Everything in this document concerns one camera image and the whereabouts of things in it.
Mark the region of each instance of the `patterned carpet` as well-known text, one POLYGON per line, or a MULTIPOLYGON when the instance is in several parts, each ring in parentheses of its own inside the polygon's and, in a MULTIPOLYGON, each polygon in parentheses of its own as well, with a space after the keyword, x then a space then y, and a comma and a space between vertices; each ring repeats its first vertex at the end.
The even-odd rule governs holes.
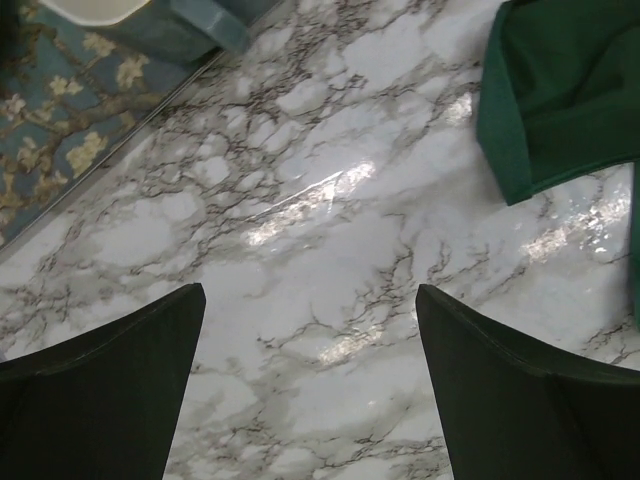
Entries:
POLYGON ((14 239, 197 71, 21 2, 0 68, 0 245, 14 239))

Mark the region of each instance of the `white marble surface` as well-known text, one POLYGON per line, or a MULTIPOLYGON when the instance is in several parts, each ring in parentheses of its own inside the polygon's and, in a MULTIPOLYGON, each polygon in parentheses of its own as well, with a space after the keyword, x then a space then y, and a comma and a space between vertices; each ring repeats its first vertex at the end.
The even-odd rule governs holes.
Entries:
POLYGON ((0 264, 10 358, 202 282, 166 480, 451 479, 414 295, 640 366, 627 167, 515 207, 474 141, 497 0, 300 0, 0 264))

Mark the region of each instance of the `marble floor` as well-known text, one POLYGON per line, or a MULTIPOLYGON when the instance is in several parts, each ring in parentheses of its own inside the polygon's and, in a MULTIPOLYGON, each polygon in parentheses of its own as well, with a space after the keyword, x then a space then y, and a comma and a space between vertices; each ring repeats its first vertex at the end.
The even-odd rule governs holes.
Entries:
POLYGON ((474 141, 498 3, 299 0, 5 252, 0 349, 202 282, 166 480, 450 480, 420 283, 640 367, 629 168, 507 208, 474 141))

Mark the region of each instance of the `floor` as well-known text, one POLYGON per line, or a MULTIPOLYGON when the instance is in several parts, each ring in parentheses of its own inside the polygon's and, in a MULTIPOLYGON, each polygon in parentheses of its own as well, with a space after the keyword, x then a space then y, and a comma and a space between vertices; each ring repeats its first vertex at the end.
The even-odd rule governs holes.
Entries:
POLYGON ((202 282, 165 480, 451 480, 420 283, 639 368, 629 168, 507 208, 474 141, 498 3, 299 0, 5 255, 0 349, 202 282))

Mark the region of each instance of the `marble tile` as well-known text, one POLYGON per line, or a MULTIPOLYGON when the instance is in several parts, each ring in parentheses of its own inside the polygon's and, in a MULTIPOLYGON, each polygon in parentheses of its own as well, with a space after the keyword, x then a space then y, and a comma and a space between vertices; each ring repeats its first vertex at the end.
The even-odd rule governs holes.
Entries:
POLYGON ((0 349, 202 282, 166 480, 450 480, 420 283, 640 367, 629 168, 507 208, 474 140, 498 3, 298 1, 5 255, 0 349))

